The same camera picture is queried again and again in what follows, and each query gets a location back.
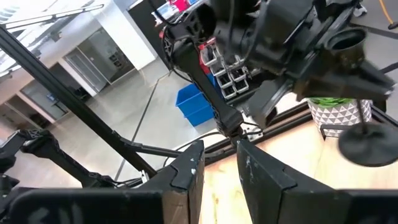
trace white geometric pot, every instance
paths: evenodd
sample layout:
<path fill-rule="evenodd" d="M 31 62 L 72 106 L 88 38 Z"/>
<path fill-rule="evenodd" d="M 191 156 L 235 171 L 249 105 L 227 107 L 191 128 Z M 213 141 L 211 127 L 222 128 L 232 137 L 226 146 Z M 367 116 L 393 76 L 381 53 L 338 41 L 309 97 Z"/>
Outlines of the white geometric pot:
<path fill-rule="evenodd" d="M 360 122 L 359 111 L 357 108 L 356 100 L 352 100 L 342 105 L 322 108 L 311 100 L 308 100 L 308 105 L 311 110 L 311 115 L 318 130 L 323 124 L 339 124 L 339 125 L 353 125 Z M 371 100 L 361 100 L 362 110 L 366 122 L 371 121 Z M 325 129 L 326 136 L 338 137 L 342 130 Z"/>

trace green plant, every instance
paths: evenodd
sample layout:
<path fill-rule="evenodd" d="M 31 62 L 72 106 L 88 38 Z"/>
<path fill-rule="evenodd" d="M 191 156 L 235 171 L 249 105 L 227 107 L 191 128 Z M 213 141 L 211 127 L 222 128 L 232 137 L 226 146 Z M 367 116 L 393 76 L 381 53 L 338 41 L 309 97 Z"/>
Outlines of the green plant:
<path fill-rule="evenodd" d="M 345 103 L 349 103 L 353 99 L 347 99 L 347 98 L 310 98 L 310 101 L 312 103 L 315 103 L 316 105 L 322 107 L 322 108 L 331 108 L 334 106 L 342 105 Z"/>

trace potted plant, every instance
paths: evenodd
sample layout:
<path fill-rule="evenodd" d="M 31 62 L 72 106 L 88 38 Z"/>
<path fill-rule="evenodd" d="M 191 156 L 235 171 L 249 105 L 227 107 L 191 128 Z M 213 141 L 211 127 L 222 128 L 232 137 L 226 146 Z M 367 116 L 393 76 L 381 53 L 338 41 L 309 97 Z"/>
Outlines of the potted plant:
<path fill-rule="evenodd" d="M 323 124 L 353 125 L 360 122 L 356 100 L 347 98 L 309 98 L 312 118 L 320 129 Z M 366 122 L 372 118 L 371 101 L 361 100 Z M 341 130 L 325 129 L 326 136 L 338 137 Z"/>

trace blue bin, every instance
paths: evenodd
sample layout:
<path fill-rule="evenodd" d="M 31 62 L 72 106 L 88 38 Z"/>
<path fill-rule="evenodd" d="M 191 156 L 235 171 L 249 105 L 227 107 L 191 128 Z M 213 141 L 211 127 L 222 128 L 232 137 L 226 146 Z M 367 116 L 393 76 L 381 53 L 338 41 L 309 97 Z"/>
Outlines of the blue bin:
<path fill-rule="evenodd" d="M 220 89 L 217 85 L 215 77 L 212 74 L 207 75 L 216 87 L 217 93 L 220 95 Z M 180 108 L 184 117 L 191 122 L 193 126 L 202 124 L 203 122 L 214 117 L 213 109 L 206 101 L 203 93 L 194 85 L 190 84 L 178 91 L 177 101 L 175 105 Z"/>

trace wooden table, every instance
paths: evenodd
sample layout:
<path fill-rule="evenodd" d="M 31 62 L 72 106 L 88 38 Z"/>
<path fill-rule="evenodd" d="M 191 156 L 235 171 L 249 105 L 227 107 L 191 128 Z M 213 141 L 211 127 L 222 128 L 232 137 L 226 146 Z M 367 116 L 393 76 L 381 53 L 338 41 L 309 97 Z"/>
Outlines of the wooden table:
<path fill-rule="evenodd" d="M 337 138 L 322 139 L 313 121 L 257 147 L 335 189 L 398 188 L 398 162 L 380 168 L 355 165 L 340 155 Z M 236 155 L 205 168 L 200 223 L 251 223 L 239 181 Z"/>

